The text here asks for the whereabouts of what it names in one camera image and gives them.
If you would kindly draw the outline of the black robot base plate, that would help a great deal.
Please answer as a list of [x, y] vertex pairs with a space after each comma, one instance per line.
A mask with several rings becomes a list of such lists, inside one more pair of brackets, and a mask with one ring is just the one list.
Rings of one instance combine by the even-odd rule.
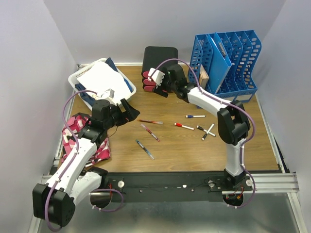
[[244, 177], [229, 184], [223, 171], [207, 172], [109, 172], [112, 188], [123, 194], [125, 203], [135, 202], [222, 202], [225, 195], [253, 191]]

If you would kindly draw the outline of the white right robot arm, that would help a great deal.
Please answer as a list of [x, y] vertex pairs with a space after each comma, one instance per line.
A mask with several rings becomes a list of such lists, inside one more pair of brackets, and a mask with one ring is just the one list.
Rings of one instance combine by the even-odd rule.
[[197, 83], [188, 82], [182, 67], [172, 65], [164, 71], [151, 68], [148, 79], [156, 83], [154, 92], [167, 97], [169, 92], [201, 107], [217, 118], [218, 136], [226, 144], [226, 166], [223, 183], [226, 189], [235, 190], [246, 176], [244, 171], [244, 143], [250, 130], [243, 104], [230, 102], [203, 90]]

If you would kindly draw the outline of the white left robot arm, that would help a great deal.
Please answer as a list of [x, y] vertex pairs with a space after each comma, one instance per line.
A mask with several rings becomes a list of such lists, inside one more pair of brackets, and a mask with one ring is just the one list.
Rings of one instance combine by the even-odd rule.
[[48, 225], [65, 227], [71, 221], [76, 206], [90, 192], [102, 192], [107, 188], [107, 171], [93, 168], [79, 179], [87, 161], [107, 139], [107, 132], [115, 126], [122, 126], [135, 120], [140, 112], [126, 99], [121, 105], [113, 105], [107, 100], [97, 100], [92, 107], [90, 118], [75, 138], [75, 145], [60, 168], [45, 184], [36, 184], [32, 191], [33, 214], [46, 220]]

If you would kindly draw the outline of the blue capped whiteboard marker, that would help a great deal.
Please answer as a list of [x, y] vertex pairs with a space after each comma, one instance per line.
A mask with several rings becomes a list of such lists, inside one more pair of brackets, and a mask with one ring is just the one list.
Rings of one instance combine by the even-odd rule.
[[204, 118], [205, 115], [186, 115], [186, 118]]

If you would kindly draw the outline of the red capped whiteboard marker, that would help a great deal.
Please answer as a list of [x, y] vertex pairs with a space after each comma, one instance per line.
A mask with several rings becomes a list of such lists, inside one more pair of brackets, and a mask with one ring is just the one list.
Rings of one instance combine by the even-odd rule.
[[174, 125], [175, 125], [176, 127], [185, 128], [185, 129], [194, 131], [194, 128], [189, 127], [189, 126], [182, 125], [182, 124], [177, 123], [177, 122], [175, 122]]

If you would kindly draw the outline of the orange cover paperback book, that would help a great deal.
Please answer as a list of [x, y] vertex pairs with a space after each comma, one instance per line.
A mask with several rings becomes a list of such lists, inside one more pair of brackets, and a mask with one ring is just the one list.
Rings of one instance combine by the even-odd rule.
[[208, 81], [209, 81], [209, 76], [208, 76], [206, 70], [204, 69], [203, 65], [201, 65], [200, 76], [199, 76], [199, 84], [204, 90], [206, 90]]

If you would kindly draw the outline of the blue file folder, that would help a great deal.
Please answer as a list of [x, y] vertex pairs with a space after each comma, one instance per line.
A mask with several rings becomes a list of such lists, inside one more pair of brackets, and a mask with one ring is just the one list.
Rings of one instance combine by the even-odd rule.
[[212, 56], [208, 71], [208, 85], [210, 92], [216, 94], [229, 72], [232, 63], [220, 36], [214, 33], [213, 35], [208, 34], [207, 38], [212, 47]]

